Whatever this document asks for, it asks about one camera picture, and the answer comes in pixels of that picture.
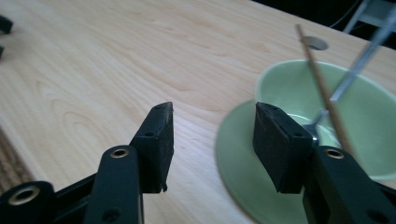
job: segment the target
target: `metal spoon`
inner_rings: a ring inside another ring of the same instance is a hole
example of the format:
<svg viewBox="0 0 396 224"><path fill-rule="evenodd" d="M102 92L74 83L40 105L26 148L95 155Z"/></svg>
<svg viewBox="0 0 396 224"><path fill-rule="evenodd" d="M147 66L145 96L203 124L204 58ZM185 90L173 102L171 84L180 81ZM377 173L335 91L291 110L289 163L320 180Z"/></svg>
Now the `metal spoon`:
<svg viewBox="0 0 396 224"><path fill-rule="evenodd" d="M346 92L347 88L352 84L353 80L355 80L356 76L361 72L364 65L368 63L378 47L385 42L394 29L396 29L396 6L393 7L391 12L388 14L386 21L384 22L384 25L375 32L372 41L367 45L361 55L354 62L352 68L348 72L348 75L346 75L346 77L344 77L341 83L337 86L336 90L332 94L332 97L330 98L332 103L338 102L341 96ZM312 135L314 147L318 146L319 144L317 126L320 121L328 115L329 111L323 108L320 110L320 113L315 117L312 123L303 125L303 128Z"/></svg>

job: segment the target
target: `metal screw hole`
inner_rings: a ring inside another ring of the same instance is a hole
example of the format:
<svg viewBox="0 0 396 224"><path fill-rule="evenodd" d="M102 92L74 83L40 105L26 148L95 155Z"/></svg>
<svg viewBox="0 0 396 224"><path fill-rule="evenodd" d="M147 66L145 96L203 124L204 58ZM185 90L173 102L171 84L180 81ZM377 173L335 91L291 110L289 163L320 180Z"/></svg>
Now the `metal screw hole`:
<svg viewBox="0 0 396 224"><path fill-rule="evenodd" d="M8 203L11 205L21 205L24 203L29 203L35 197L37 197L40 192L40 188L36 186L28 186L24 189L18 190L14 193L8 200Z"/></svg>
<svg viewBox="0 0 396 224"><path fill-rule="evenodd" d="M334 149L326 149L326 155L328 157L331 157L331 158L334 158L334 159L338 159L338 160L344 158L344 154L343 153L341 153L341 152L339 152L337 150L334 150Z"/></svg>
<svg viewBox="0 0 396 224"><path fill-rule="evenodd" d="M122 149L117 149L117 150L115 150L115 151L113 151L111 153L111 157L115 158L115 159L118 159L118 158L122 158L122 157L128 155L128 153L129 153L128 149L123 149L123 148Z"/></svg>

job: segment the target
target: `plate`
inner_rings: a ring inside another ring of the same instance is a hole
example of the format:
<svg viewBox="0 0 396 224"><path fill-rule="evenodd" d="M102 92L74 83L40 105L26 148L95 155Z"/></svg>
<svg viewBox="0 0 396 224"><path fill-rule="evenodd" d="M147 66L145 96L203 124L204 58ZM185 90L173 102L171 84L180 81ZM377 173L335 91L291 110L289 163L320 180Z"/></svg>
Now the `plate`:
<svg viewBox="0 0 396 224"><path fill-rule="evenodd" d="M253 149L255 102L236 107L219 127L216 157L223 182L260 223L307 223L303 194L280 194Z"/></svg>

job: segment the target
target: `wooden chopstick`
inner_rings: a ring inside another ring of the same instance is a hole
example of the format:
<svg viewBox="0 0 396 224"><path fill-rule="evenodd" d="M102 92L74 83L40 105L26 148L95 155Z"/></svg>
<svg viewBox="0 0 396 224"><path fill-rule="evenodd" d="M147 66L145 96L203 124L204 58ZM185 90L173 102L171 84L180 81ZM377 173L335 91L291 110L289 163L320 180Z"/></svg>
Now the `wooden chopstick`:
<svg viewBox="0 0 396 224"><path fill-rule="evenodd" d="M296 25L297 28L297 33L300 37L301 42L303 43L303 48L304 48L304 52L305 52L305 56L307 58L307 60L309 61L309 65L311 66L311 69L314 73L314 77L315 80L318 83L319 86L319 90L320 90L320 94L322 96L322 99L325 103L326 108L329 110L329 115L330 115L330 119L332 121L332 126L335 129L335 132L337 134L337 138L338 141L341 144L341 148L343 150L345 150L346 152L348 152L349 154L353 155L353 149L351 147L351 145L349 144L348 140L347 140L347 135L344 131L344 128L342 126L341 120L337 114L337 111L334 107L334 105L332 104L332 102L330 101L330 94L329 91L326 88L325 82L323 80L323 76L317 66L316 60L314 58L313 53L311 52L308 44L306 43L306 38L303 32L303 28L301 27L300 24Z"/></svg>

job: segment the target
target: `wooden table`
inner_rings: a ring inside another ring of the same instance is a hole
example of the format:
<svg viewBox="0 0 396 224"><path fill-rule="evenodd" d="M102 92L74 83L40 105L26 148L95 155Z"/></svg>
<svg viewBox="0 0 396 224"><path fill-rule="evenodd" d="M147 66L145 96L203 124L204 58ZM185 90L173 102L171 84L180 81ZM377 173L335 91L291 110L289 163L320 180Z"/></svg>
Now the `wooden table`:
<svg viewBox="0 0 396 224"><path fill-rule="evenodd" d="M36 179L91 175L152 106L174 103L169 190L145 195L147 223L252 222L219 177L221 121L263 70L304 57L296 23L330 45L316 51L327 63L349 67L366 44L243 0L13 0L0 14L15 22L0 36L0 125ZM395 94L395 59L382 48L362 74Z"/></svg>

